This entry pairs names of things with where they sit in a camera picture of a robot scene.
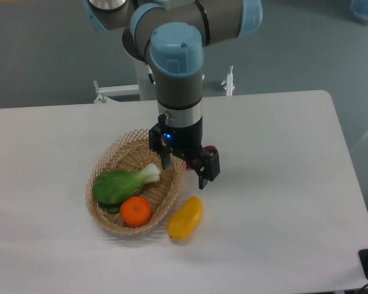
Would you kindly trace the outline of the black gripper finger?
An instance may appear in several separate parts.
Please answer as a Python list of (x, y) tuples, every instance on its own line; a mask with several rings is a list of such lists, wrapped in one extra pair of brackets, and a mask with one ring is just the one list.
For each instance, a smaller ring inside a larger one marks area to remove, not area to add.
[(199, 189), (205, 188), (209, 181), (214, 181), (220, 174), (220, 158), (217, 149), (197, 149), (191, 159), (191, 169), (198, 175)]
[(167, 170), (171, 164), (171, 159), (170, 159), (170, 149), (164, 141), (164, 127), (165, 125), (162, 122), (160, 122), (159, 123), (159, 128), (160, 128), (159, 142), (161, 146), (159, 148), (159, 157), (161, 159), (161, 165), (162, 165), (163, 170)]

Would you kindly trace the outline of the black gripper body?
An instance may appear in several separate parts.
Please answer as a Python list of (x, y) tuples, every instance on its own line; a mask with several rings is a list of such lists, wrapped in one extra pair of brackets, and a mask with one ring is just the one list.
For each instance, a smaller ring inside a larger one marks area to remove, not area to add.
[(166, 122), (167, 118), (158, 118), (158, 122), (149, 130), (150, 150), (167, 151), (186, 162), (201, 160), (207, 155), (202, 147), (202, 118), (187, 127), (172, 127)]

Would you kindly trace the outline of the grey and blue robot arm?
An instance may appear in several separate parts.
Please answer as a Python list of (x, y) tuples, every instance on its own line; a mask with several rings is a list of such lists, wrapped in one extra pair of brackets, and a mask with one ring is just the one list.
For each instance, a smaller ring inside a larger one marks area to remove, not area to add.
[(216, 149), (202, 146), (204, 48), (257, 30), (261, 1), (192, 1), (169, 8), (165, 1), (85, 1), (99, 32), (129, 29), (129, 51), (146, 63), (155, 84), (158, 121), (149, 148), (163, 168), (171, 156), (196, 172), (203, 189), (220, 173)]

